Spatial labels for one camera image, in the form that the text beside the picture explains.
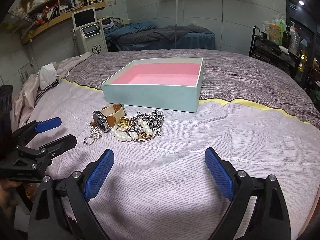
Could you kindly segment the operator left hand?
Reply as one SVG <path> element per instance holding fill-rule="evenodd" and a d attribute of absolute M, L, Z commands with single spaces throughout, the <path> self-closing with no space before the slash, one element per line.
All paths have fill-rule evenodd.
<path fill-rule="evenodd" d="M 21 182 L 10 181 L 7 179 L 1 180 L 1 208 L 5 215 L 10 218 L 17 202 L 14 200 L 10 189 L 16 188 L 21 185 Z"/>

